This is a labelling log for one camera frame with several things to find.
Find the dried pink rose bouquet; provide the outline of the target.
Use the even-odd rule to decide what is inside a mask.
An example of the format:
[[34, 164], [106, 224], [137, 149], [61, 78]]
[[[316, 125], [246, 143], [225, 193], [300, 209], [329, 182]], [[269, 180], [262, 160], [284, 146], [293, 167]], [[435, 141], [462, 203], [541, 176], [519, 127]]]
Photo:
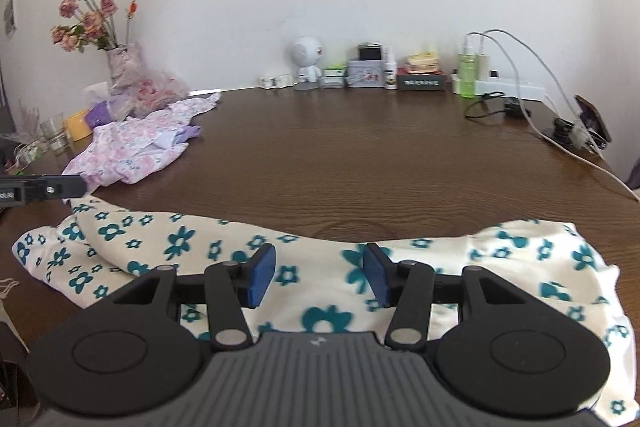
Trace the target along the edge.
[[99, 51], [111, 52], [130, 45], [131, 22], [138, 12], [136, 0], [125, 9], [126, 26], [124, 38], [117, 35], [114, 16], [118, 12], [115, 0], [62, 0], [58, 14], [65, 24], [54, 26], [51, 40], [65, 52], [85, 51], [87, 46], [95, 46]]

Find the green spray bottle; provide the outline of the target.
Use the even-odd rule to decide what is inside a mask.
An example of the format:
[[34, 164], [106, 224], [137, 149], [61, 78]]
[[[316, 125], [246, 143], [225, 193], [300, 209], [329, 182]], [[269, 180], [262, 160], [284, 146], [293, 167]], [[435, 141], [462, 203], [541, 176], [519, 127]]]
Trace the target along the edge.
[[459, 94], [462, 98], [476, 97], [476, 54], [469, 36], [463, 41], [458, 64]]

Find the yellow pink packets stack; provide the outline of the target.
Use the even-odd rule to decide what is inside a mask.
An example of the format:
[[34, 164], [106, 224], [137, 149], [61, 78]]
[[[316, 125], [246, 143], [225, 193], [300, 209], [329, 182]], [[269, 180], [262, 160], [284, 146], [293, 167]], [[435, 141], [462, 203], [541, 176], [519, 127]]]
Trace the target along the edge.
[[433, 51], [409, 55], [405, 61], [405, 70], [413, 75], [435, 74], [440, 71], [439, 55]]

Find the clear drinking glass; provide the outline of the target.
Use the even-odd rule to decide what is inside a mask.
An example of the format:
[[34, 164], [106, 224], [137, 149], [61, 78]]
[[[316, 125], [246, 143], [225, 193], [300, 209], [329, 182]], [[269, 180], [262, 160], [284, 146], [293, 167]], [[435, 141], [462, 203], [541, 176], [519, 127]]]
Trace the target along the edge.
[[58, 113], [52, 117], [41, 121], [39, 128], [43, 138], [47, 141], [51, 150], [56, 155], [63, 154], [70, 148], [68, 136], [65, 127], [65, 119], [63, 113]]

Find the cream teal flower garment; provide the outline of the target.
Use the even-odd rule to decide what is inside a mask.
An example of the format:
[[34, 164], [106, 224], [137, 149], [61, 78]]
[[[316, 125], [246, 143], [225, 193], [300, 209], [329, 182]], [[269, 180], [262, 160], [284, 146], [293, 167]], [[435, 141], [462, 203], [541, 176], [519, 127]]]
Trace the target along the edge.
[[[276, 269], [262, 304], [245, 314], [253, 334], [385, 332], [390, 311], [376, 303], [363, 274], [361, 242], [134, 211], [84, 197], [73, 201], [58, 225], [26, 231], [12, 251], [32, 277], [85, 308], [159, 265], [196, 274], [216, 262], [245, 261], [265, 244], [276, 248]], [[612, 363], [597, 414], [612, 426], [638, 417], [636, 340], [616, 294], [620, 271], [574, 225], [515, 220], [460, 237], [384, 241], [381, 249], [394, 261], [420, 261], [439, 274], [458, 275], [478, 265], [587, 327], [603, 341]]]

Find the phone on black stand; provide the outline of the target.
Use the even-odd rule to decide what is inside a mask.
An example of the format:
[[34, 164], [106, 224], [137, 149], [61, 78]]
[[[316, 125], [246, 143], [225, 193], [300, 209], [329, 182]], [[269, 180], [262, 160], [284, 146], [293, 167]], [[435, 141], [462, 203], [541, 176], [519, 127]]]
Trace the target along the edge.
[[612, 142], [608, 128], [596, 106], [579, 94], [575, 95], [575, 101], [579, 107], [578, 116], [573, 121], [556, 117], [553, 126], [544, 129], [542, 134], [572, 153], [599, 154]]

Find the pink floral garment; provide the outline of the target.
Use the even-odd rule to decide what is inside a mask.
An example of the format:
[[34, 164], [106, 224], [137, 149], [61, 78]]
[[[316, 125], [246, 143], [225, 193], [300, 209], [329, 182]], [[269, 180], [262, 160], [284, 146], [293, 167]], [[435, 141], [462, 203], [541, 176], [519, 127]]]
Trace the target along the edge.
[[91, 143], [63, 172], [78, 174], [89, 192], [116, 182], [136, 184], [169, 166], [197, 138], [192, 119], [216, 108], [220, 94], [184, 98], [144, 118], [129, 117], [93, 130]]

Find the small white spray bottle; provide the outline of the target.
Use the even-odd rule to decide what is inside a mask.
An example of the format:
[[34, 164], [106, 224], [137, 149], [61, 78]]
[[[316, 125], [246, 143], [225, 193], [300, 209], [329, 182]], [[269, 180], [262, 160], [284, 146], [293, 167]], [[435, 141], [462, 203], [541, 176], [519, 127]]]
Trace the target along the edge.
[[387, 90], [397, 89], [397, 62], [393, 50], [386, 46], [383, 50], [385, 88]]

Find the white robot speaker figure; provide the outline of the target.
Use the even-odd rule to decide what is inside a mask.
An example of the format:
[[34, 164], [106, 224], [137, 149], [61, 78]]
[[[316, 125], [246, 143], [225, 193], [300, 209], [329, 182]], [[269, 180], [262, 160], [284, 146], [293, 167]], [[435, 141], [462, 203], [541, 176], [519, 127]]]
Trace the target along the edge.
[[314, 90], [320, 87], [322, 77], [318, 63], [323, 54], [323, 46], [314, 37], [299, 37], [290, 46], [290, 57], [296, 68], [294, 89], [298, 91]]

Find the white power strip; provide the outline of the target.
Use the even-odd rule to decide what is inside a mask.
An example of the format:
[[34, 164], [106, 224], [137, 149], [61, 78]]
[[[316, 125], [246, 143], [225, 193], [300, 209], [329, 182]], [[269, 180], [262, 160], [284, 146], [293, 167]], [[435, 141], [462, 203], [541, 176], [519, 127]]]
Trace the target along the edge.
[[[519, 96], [525, 101], [542, 102], [546, 97], [543, 87], [524, 81], [517, 82], [514, 72], [502, 77], [490, 69], [490, 58], [483, 53], [476, 54], [476, 97], [492, 92], [501, 92], [505, 96]], [[452, 92], [459, 94], [458, 69], [451, 74]]]

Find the pink printed plastic bag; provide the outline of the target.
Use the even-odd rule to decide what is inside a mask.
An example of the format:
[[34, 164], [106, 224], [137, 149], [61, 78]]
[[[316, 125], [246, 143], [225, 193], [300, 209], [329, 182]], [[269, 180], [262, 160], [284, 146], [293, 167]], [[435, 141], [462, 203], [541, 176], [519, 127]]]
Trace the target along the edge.
[[187, 98], [189, 94], [190, 89], [185, 82], [167, 75], [145, 78], [128, 88], [128, 95], [134, 99], [134, 113], [138, 117], [161, 110]]

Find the green white small boxes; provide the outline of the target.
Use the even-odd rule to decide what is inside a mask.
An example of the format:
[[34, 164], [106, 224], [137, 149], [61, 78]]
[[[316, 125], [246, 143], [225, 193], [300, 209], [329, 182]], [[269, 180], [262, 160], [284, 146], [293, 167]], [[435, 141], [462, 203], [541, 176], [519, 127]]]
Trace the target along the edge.
[[337, 64], [322, 70], [320, 87], [322, 89], [343, 89], [345, 86], [347, 67], [345, 64]]

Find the grey decorated tin box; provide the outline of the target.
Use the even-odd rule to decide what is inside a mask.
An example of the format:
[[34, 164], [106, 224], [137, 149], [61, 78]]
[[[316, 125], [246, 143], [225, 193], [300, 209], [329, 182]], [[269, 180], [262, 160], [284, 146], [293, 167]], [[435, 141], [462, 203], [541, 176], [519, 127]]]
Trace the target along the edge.
[[350, 60], [346, 67], [345, 86], [349, 89], [383, 89], [385, 87], [382, 60]]

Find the pink wrapped vase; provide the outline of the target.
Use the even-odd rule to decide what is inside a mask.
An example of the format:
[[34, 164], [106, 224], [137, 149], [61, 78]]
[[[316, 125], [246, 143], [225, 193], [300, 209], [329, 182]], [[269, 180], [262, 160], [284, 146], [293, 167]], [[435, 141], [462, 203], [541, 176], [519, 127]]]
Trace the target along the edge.
[[107, 89], [111, 94], [119, 94], [141, 82], [145, 77], [145, 67], [140, 46], [129, 43], [106, 52], [110, 69]]

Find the black labelled box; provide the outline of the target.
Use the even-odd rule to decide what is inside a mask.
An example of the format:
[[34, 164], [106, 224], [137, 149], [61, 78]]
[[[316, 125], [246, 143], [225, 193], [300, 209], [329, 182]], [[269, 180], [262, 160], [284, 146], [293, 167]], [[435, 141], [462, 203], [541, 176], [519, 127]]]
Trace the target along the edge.
[[440, 74], [398, 75], [397, 89], [399, 91], [434, 91], [445, 90], [447, 77]]

